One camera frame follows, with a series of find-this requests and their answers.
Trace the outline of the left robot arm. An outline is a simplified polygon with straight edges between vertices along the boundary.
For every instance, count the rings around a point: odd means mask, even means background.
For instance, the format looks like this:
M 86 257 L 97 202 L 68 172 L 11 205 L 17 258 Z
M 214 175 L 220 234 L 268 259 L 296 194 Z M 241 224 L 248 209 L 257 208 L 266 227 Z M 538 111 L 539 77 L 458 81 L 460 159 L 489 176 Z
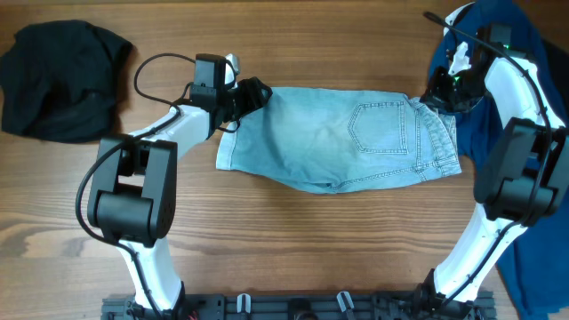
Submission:
M 76 219 L 93 239 L 123 256 L 135 287 L 125 319 L 194 319 L 172 263 L 167 234 L 177 196 L 178 161 L 215 132 L 235 132 L 244 116 L 265 107 L 272 90 L 259 78 L 239 79 L 239 60 L 200 53 L 194 79 L 149 127 L 100 141 L 97 159 L 76 193 Z

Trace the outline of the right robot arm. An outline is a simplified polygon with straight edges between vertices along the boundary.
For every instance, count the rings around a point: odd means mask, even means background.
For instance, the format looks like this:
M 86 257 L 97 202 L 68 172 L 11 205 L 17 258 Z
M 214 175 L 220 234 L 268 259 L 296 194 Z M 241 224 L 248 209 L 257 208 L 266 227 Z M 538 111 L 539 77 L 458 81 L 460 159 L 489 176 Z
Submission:
M 409 302 L 422 319 L 462 319 L 473 313 L 478 286 L 509 244 L 561 204 L 568 180 L 568 133 L 548 109 L 537 66 L 511 46 L 512 26 L 492 22 L 475 35 L 456 23 L 478 8 L 464 5 L 445 19 L 425 17 L 465 40 L 439 66 L 421 96 L 426 106 L 468 113 L 474 100 L 492 96 L 502 135 L 477 174 L 473 216 L 450 255 L 430 270 Z

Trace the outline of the light blue denim shorts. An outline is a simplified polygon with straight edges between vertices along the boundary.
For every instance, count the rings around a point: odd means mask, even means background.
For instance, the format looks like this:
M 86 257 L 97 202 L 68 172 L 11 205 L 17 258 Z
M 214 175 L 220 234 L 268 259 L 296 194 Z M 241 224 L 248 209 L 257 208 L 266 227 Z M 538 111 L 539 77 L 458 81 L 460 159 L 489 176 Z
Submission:
M 222 135 L 216 167 L 315 194 L 402 188 L 461 173 L 456 121 L 399 92 L 276 87 Z

